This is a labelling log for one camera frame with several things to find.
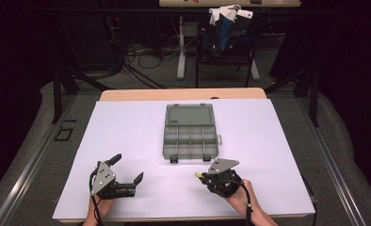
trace wrist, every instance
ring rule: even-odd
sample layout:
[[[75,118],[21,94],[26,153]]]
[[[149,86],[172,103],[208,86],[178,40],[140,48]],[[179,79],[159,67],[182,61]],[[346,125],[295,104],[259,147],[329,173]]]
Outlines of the wrist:
[[[250,222],[252,222],[256,226],[276,225],[273,224],[274,221],[272,220],[272,218],[260,207],[253,209],[252,215],[250,216]]]
[[[95,217],[87,217],[85,222],[83,223],[83,226],[97,226],[98,225],[98,222],[97,220],[95,219]]]

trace dark background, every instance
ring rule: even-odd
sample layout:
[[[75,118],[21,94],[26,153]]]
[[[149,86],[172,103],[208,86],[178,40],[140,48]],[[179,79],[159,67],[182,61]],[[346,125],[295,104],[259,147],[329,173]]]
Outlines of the dark background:
[[[158,1],[147,2],[150,5],[142,6],[158,7]],[[322,63],[319,89],[333,102],[344,120],[352,139],[356,164],[371,185],[371,1],[359,3],[302,1],[303,8],[339,8],[343,16],[331,18],[330,22],[294,20],[271,73],[282,79],[319,58]],[[60,22],[66,23],[62,26],[66,32],[71,31],[71,19],[61,18]],[[94,22],[95,28],[101,29],[101,18]],[[152,24],[157,22],[158,18],[151,19]],[[57,59],[76,67],[79,64],[76,52],[87,51],[82,44],[73,47],[71,40],[62,39],[58,35],[62,31],[55,26],[47,29],[41,25],[45,23],[51,21],[39,17],[35,21],[22,1],[0,1],[0,179],[37,115],[41,102],[39,89],[52,81]],[[142,33],[143,23],[134,23],[137,25],[133,33]],[[156,32],[156,26],[148,27],[152,34]],[[108,33],[100,34],[102,36],[94,39],[85,36],[83,42],[88,45],[95,41],[93,45],[105,50],[105,55],[96,53],[101,54],[96,59],[93,58],[96,56],[81,54],[89,56],[83,59],[86,63],[89,60],[89,66],[96,66],[92,62],[97,62],[99,68],[109,69],[117,63],[115,53],[105,42]],[[159,38],[152,39],[151,45],[159,42]]]

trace white table surface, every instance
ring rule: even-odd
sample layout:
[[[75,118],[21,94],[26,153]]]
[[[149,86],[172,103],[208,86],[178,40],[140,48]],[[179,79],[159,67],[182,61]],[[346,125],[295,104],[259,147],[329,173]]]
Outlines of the white table surface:
[[[239,218],[235,210],[211,193],[194,172],[211,162],[163,158],[166,106],[211,103],[220,158],[240,161],[234,170],[252,181],[256,196],[272,217],[315,212],[270,100],[195,100],[97,102],[73,161],[54,219],[84,219],[89,204],[89,175],[97,161],[121,153],[111,169],[119,183],[132,183],[143,171],[134,198],[116,199],[106,220]]]

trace chair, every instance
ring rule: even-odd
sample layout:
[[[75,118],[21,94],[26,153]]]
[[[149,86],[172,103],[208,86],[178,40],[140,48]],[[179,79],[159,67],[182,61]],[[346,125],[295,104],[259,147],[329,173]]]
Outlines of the chair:
[[[257,16],[250,19],[250,24],[245,35],[238,39],[238,43],[234,49],[223,53],[220,57],[211,56],[209,50],[204,44],[207,27],[209,25],[209,17],[203,18],[197,26],[197,51],[196,51],[196,82],[195,87],[199,85],[200,64],[202,65],[238,65],[237,71],[241,66],[248,66],[248,72],[245,81],[245,87],[248,86],[252,78],[251,67],[255,56],[256,43],[262,33],[265,25],[264,20]]]

